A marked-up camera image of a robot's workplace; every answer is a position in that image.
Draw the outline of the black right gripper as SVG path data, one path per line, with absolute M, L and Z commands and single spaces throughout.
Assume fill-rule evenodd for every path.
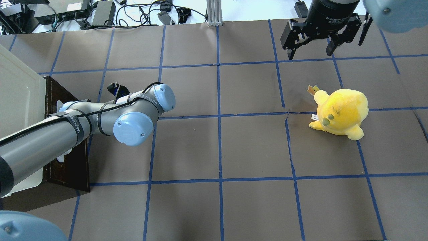
M 296 50 L 313 40 L 329 39 L 327 56 L 332 56 L 338 46 L 351 43 L 362 21 L 355 12 L 359 0 L 314 0 L 304 22 L 290 19 L 280 37 L 281 47 L 293 60 Z

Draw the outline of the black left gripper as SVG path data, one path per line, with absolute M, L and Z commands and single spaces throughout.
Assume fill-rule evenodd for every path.
M 119 98 L 128 96 L 130 94 L 127 87 L 114 82 L 107 86 L 107 90 L 115 97 L 114 101 L 117 101 Z

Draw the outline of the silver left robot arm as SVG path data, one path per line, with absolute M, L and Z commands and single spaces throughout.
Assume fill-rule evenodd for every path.
M 59 112 L 1 139 L 1 197 L 90 135 L 112 135 L 127 146 L 144 143 L 175 105 L 172 88 L 160 82 L 106 103 L 65 103 Z

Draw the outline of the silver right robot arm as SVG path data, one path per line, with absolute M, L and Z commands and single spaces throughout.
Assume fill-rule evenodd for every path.
M 329 39 L 326 54 L 333 55 L 343 43 L 351 43 L 359 29 L 362 45 L 370 26 L 375 23 L 379 29 L 390 33 L 409 32 L 427 25 L 426 0 L 364 0 L 364 20 L 355 12 L 359 0 L 314 0 L 304 22 L 288 20 L 281 35 L 282 49 L 289 60 L 296 50 L 313 40 Z

